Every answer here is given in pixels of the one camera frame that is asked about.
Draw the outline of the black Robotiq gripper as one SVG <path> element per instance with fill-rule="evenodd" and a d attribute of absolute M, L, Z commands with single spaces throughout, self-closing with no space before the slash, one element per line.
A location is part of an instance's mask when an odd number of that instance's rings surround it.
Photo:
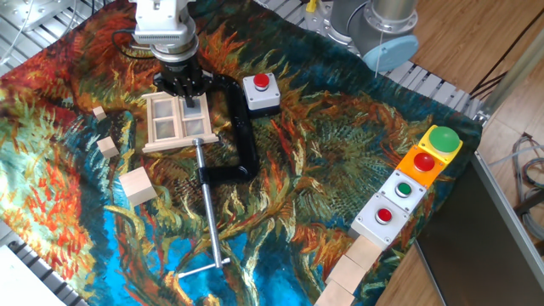
<path fill-rule="evenodd" d="M 213 83 L 213 74 L 201 71 L 197 58 L 179 62 L 161 61 L 161 73 L 154 75 L 153 83 L 159 91 L 186 99 L 189 108 L 196 106 L 195 98 L 204 94 Z"/>

